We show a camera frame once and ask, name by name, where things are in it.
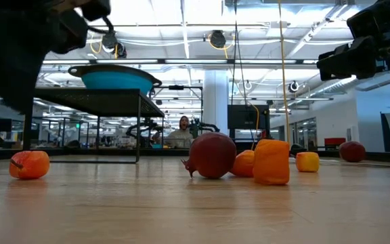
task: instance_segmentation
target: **red fruit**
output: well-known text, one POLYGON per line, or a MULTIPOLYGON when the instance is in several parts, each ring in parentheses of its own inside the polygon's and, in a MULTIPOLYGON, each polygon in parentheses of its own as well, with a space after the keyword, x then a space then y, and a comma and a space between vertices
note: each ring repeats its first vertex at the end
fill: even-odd
POLYGON ((344 142, 339 146, 342 159, 350 163, 359 163, 365 159, 365 147, 359 142, 344 142))
POLYGON ((194 171, 206 178, 219 179, 233 168, 236 160, 236 145, 228 136, 210 132, 198 136, 189 151, 189 160, 184 161, 190 177, 194 171))
POLYGON ((49 156, 43 151, 24 151, 10 159, 10 175, 22 180, 38 179, 49 171, 49 156))

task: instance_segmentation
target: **wall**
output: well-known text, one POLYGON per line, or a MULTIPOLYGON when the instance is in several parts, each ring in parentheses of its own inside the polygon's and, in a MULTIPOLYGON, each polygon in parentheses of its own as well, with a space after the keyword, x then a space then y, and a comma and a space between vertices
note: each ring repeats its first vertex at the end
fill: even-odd
MULTIPOLYGON (((349 91, 345 95, 334 96, 333 101, 317 101, 310 105, 309 110, 292 110, 289 123, 316 118, 317 144, 324 146, 325 138, 346 138, 347 129, 355 127, 353 140, 359 140, 358 114, 355 94, 349 91)), ((273 118, 271 127, 285 125, 285 116, 273 118)))
POLYGON ((390 85, 355 94, 360 142, 368 152, 384 152, 380 113, 390 113, 390 85))

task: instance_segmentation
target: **red object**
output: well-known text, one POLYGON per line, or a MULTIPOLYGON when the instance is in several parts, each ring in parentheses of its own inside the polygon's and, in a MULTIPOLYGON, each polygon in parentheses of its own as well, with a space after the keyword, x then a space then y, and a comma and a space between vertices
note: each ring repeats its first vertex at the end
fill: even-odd
POLYGON ((49 171, 49 156, 43 151, 24 151, 10 159, 10 175, 22 180, 38 179, 49 171))
POLYGON ((341 145, 344 142, 345 142, 345 138, 325 138, 324 139, 325 146, 341 145))
POLYGON ((365 159, 365 147, 359 142, 344 142, 339 146, 342 159, 350 163, 358 163, 365 159))
POLYGON ((206 178, 219 179, 233 168, 236 145, 228 136, 210 132, 195 139, 190 147, 189 160, 184 161, 190 177, 195 171, 206 178))
POLYGON ((245 150, 241 152, 237 155, 230 173, 239 177, 254 177, 254 160, 255 152, 253 150, 245 150))

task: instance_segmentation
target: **pomegranate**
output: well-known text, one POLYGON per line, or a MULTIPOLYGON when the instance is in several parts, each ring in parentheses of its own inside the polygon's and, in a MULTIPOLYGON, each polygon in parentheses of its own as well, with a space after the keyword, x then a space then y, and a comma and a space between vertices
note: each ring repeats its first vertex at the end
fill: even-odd
POLYGON ((189 160, 184 161, 190 177, 198 173, 206 178, 219 179, 234 166, 236 145, 228 136, 210 132, 198 136, 189 151, 189 160))
POLYGON ((359 142, 344 142, 339 146, 339 154, 347 162, 359 163, 365 159, 366 151, 359 142))

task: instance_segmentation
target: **glass wall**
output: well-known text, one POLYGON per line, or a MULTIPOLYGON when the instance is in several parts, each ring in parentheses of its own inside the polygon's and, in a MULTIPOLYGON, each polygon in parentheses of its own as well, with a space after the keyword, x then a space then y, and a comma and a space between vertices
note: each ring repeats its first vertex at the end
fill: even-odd
POLYGON ((316 118, 306 119, 290 124, 290 141, 308 150, 317 150, 316 118))

